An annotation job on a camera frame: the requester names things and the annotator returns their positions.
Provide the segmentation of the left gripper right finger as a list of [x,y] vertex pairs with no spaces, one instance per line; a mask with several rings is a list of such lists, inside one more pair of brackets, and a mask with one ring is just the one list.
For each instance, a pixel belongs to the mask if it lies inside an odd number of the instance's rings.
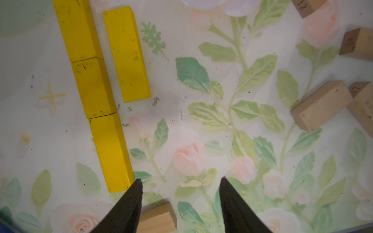
[[219,195],[226,233],[271,233],[226,177],[221,179]]

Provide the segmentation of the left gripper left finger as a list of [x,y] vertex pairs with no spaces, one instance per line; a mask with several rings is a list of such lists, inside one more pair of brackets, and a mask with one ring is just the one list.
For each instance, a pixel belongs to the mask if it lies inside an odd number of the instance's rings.
[[135,180],[92,233],[135,233],[142,208],[143,184]]

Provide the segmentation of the yellow short block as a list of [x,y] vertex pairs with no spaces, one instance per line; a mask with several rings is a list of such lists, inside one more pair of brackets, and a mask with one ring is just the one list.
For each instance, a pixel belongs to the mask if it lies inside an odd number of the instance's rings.
[[117,112],[104,60],[91,58],[71,64],[87,119]]
[[108,192],[128,190],[135,179],[118,113],[88,122]]

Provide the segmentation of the wooden block diagonal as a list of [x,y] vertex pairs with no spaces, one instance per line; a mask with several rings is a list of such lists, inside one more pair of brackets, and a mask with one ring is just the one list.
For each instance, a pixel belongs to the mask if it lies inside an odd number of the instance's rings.
[[353,102],[348,109],[366,133],[373,137],[373,83],[356,82],[349,87]]

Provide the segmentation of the yellow long block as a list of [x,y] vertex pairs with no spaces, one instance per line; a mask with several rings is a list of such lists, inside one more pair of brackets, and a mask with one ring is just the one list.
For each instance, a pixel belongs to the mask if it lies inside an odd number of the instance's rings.
[[103,12],[124,103],[151,97],[135,15],[129,6]]
[[103,59],[89,1],[53,0],[70,62]]

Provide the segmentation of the blue card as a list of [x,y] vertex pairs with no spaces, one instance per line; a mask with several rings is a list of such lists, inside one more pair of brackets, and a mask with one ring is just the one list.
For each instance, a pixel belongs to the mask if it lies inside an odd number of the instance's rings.
[[17,233],[9,224],[2,221],[0,222],[0,233]]

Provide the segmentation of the wooden block top edge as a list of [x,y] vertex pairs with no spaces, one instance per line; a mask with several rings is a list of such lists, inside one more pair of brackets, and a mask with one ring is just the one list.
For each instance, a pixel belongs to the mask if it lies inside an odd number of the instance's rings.
[[292,0],[302,18],[313,14],[326,2],[327,0]]

